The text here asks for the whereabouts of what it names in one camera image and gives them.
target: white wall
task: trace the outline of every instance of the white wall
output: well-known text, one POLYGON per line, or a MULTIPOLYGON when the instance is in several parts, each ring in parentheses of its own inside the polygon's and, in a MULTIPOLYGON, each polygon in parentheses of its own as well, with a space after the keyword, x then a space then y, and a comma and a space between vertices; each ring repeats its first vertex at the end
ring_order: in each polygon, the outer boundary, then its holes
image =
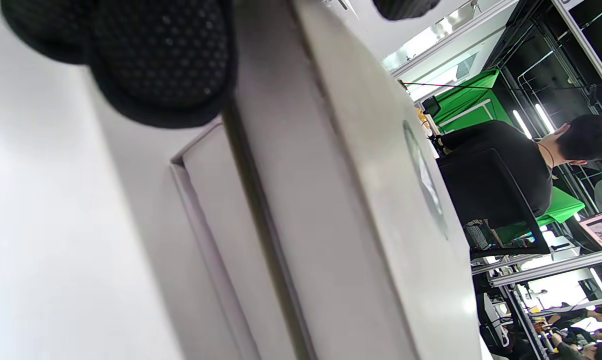
POLYGON ((0 19, 0 360, 237 359, 167 173, 198 130, 90 91, 0 19))

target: ceiling light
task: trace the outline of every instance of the ceiling light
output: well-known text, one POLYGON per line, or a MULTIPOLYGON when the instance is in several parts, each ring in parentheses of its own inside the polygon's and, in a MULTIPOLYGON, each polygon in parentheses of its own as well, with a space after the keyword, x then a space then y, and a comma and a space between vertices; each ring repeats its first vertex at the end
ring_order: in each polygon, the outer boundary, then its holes
POLYGON ((518 122, 518 125, 523 130, 523 133, 525 133, 525 136, 527 136, 528 139, 531 139, 532 134, 527 129, 527 126, 525 126, 525 123, 523 122, 523 119, 521 118, 521 116, 518 114, 518 111, 515 110, 515 111, 513 111, 513 113, 514 113, 514 117, 516 118, 516 121, 518 122))
POLYGON ((547 130, 550 133, 556 132, 556 127, 554 127, 554 124, 552 123, 552 121, 550 121, 550 117, 547 116, 547 112, 545 112, 545 109, 543 109, 543 107, 540 104, 536 104, 534 105, 534 107, 536 108, 536 112, 538 112, 547 130))

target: white surface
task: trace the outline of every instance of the white surface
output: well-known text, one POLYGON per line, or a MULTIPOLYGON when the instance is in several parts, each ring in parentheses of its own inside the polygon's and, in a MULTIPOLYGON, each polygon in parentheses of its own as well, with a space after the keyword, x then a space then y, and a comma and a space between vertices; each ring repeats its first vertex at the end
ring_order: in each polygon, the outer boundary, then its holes
POLYGON ((480 358, 467 242, 446 193, 447 237, 427 206, 411 101, 320 4, 294 3, 301 25, 284 2, 238 9, 237 104, 318 357, 438 360, 445 329, 480 358))
POLYGON ((79 68, 0 21, 0 360, 179 360, 79 68))
POLYGON ((0 360, 239 359, 168 171, 198 130, 123 119, 83 72, 0 20, 0 360))
POLYGON ((134 123, 86 84, 184 357, 240 359, 169 168, 170 158, 201 130, 134 123))
POLYGON ((285 317, 223 125, 183 155, 184 166, 263 360, 295 358, 285 317))

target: fluorescent light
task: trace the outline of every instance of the fluorescent light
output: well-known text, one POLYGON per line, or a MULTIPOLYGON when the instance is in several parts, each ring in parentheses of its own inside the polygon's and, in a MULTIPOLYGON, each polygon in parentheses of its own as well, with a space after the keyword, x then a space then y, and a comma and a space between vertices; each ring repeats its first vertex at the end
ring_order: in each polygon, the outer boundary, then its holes
POLYGON ((547 130, 549 130, 550 133, 556 132, 556 127, 554 127, 554 124, 550 121, 550 117, 547 116, 547 112, 545 112, 543 107, 540 104, 536 104, 534 107, 536 108, 536 112, 538 112, 547 130))
POLYGON ((592 276, 594 277, 594 281, 596 281, 596 284, 598 285, 598 287, 601 289, 602 291, 602 281, 601 278, 598 277, 598 273, 596 272, 595 269, 591 268, 589 269, 589 271, 592 273, 592 276))
POLYGON ((514 117, 516 118, 516 121, 518 121, 518 125, 521 127, 521 129, 523 130, 523 133, 525 133, 525 136, 527 136, 528 139, 532 138, 532 134, 530 133, 529 130, 527 130, 527 126, 525 126, 525 123, 523 122, 523 119, 521 118, 521 116, 518 114, 518 111, 513 111, 514 113, 514 117))

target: metal frame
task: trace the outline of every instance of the metal frame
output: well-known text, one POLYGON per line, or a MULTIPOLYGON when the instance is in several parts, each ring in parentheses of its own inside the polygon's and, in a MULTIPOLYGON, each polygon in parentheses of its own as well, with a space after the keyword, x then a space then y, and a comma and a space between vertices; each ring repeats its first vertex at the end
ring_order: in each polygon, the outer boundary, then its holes
POLYGON ((515 285, 540 278, 547 278, 549 276, 582 269, 584 267, 600 263, 602 263, 602 251, 591 253, 589 255, 573 257, 571 259, 555 262, 553 264, 548 264, 534 269, 528 269, 509 275, 490 278, 489 281, 494 288, 504 287, 506 285, 515 285))

